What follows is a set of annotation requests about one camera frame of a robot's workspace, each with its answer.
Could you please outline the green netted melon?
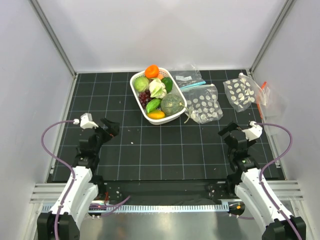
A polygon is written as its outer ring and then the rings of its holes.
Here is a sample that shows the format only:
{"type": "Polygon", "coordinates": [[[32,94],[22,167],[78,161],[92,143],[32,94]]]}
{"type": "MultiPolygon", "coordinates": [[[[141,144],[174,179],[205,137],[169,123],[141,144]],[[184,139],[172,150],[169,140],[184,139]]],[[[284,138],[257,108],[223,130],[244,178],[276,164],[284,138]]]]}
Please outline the green netted melon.
{"type": "Polygon", "coordinates": [[[159,122],[160,125],[179,118],[184,111],[191,114],[191,110],[186,107],[185,101],[177,94],[167,94],[161,100],[160,108],[165,114],[165,118],[159,122]]]}

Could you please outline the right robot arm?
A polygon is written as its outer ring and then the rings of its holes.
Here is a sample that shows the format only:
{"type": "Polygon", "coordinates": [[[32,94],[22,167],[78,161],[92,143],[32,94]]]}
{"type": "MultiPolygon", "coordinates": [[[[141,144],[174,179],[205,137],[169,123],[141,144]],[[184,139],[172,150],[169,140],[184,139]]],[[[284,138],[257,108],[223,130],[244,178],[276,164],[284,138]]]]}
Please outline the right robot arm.
{"type": "Polygon", "coordinates": [[[257,142],[264,123],[251,121],[247,129],[230,122],[218,132],[228,146],[227,157],[233,173],[227,176],[225,192],[230,198],[240,198],[252,214],[263,240],[304,240],[305,221],[295,217],[279,200],[266,181],[264,171],[249,154],[249,147],[257,142]]]}

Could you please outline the white dotted zip bag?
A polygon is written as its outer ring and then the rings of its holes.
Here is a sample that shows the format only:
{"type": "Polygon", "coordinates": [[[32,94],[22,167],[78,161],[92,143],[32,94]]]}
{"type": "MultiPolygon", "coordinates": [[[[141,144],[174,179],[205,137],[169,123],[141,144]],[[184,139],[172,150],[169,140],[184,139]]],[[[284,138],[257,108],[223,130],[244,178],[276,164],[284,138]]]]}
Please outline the white dotted zip bag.
{"type": "Polygon", "coordinates": [[[206,124],[223,117],[218,90],[213,83],[184,88],[181,92],[187,102],[184,113],[188,119],[197,124],[206,124]]]}

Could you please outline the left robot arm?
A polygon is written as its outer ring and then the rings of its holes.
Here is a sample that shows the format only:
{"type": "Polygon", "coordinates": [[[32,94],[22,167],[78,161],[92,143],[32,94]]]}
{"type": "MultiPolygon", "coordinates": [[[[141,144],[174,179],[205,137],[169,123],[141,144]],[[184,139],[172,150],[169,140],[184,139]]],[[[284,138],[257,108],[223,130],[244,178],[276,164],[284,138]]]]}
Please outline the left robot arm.
{"type": "Polygon", "coordinates": [[[100,120],[105,127],[99,126],[90,113],[70,121],[83,130],[93,131],[87,140],[80,140],[77,154],[72,164],[55,156],[47,148],[45,151],[70,170],[69,179],[47,213],[37,219],[37,236],[40,240],[78,240],[82,221],[93,200],[101,200],[106,195],[106,187],[101,175],[95,172],[100,162],[100,149],[103,144],[116,137],[120,124],[106,118],[100,120]]]}

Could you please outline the white perforated plastic basket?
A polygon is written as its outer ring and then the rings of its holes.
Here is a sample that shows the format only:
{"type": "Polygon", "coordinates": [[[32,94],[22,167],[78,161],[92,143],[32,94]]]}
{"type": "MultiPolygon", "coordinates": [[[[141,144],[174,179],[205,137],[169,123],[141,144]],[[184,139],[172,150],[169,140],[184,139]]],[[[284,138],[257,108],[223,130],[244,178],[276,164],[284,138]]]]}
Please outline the white perforated plastic basket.
{"type": "MultiPolygon", "coordinates": [[[[174,80],[174,78],[172,77],[172,75],[170,74],[170,72],[168,70],[166,70],[165,68],[162,68],[162,67],[159,67],[159,73],[162,74],[164,77],[169,77],[171,80],[172,80],[172,84],[173,84],[173,87],[172,87],[172,91],[169,93],[169,95],[176,95],[178,96],[178,99],[179,99],[179,102],[184,106],[186,107],[187,106],[187,100],[185,99],[185,97],[183,96],[182,94],[182,91],[179,89],[176,81],[174,80]]],[[[139,108],[143,114],[143,116],[145,117],[146,120],[148,120],[151,124],[153,125],[162,125],[162,124],[166,124],[166,123],[169,123],[175,119],[177,119],[178,117],[180,117],[184,112],[185,112],[185,108],[183,107],[182,109],[180,109],[179,111],[177,111],[176,113],[174,114],[171,114],[171,115],[167,115],[166,113],[165,114],[165,117],[162,117],[160,119],[153,119],[153,118],[150,118],[147,114],[147,111],[145,109],[143,109],[142,107],[142,104],[140,103],[140,100],[139,100],[139,93],[138,91],[134,88],[134,82],[138,79],[138,77],[144,77],[145,76],[145,71],[141,71],[141,72],[138,72],[136,74],[134,74],[131,79],[130,79],[130,87],[132,89],[132,92],[134,94],[134,97],[139,105],[139,108]]]]}

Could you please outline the white cauliflower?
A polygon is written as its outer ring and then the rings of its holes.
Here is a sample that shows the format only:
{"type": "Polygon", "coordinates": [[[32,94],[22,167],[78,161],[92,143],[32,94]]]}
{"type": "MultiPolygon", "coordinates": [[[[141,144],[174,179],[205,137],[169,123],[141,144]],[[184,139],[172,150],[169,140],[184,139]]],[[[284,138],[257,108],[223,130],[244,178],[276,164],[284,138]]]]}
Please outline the white cauliflower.
{"type": "Polygon", "coordinates": [[[167,95],[166,86],[159,78],[153,79],[148,89],[151,98],[163,99],[167,95]]]}

